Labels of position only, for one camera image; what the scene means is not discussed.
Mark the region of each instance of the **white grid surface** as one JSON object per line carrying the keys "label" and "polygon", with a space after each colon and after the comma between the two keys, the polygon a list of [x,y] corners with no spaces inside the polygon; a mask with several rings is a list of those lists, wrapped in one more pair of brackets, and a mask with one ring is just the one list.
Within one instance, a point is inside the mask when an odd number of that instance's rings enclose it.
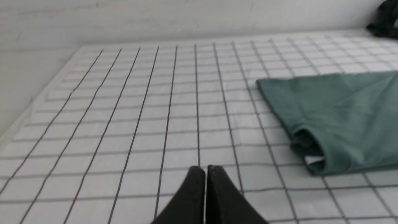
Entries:
{"label": "white grid surface", "polygon": [[146,224],[193,165],[223,165],[270,223],[398,223],[398,172],[311,177],[259,78],[398,69],[398,43],[336,33],[82,48],[0,152],[7,224]]}

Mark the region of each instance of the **white wall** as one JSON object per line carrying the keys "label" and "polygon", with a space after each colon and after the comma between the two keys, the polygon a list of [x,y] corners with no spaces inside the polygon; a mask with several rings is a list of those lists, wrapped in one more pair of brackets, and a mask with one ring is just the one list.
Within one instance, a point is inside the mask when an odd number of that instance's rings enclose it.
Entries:
{"label": "white wall", "polygon": [[365,26],[382,0],[2,0],[1,49]]}
{"label": "white wall", "polygon": [[80,45],[364,27],[382,0],[1,0],[0,134]]}

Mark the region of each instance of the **folded shirt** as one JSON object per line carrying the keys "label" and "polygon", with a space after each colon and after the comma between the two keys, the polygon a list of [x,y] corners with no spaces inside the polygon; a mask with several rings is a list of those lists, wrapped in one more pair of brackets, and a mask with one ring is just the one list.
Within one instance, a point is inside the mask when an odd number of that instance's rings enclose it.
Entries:
{"label": "folded shirt", "polygon": [[398,72],[259,79],[313,175],[398,168]]}

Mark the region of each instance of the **dark fabric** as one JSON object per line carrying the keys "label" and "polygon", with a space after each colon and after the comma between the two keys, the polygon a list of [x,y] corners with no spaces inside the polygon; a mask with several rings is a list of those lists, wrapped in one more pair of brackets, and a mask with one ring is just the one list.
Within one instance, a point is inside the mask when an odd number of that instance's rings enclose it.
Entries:
{"label": "dark fabric", "polygon": [[398,72],[260,79],[262,95],[314,175],[398,168]]}
{"label": "dark fabric", "polygon": [[398,29],[394,27],[398,19],[398,0],[387,0],[377,9],[374,23],[366,29],[376,37],[389,37],[398,39]]}

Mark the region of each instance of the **white label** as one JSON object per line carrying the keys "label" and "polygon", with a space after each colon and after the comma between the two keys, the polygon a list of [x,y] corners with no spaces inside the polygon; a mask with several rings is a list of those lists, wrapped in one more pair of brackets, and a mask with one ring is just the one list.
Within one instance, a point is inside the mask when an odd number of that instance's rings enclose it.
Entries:
{"label": "white label", "polygon": [[307,163],[307,165],[310,165],[312,163],[316,163],[316,162],[325,160],[325,157],[324,156],[308,155],[308,156],[304,157],[304,160]]}

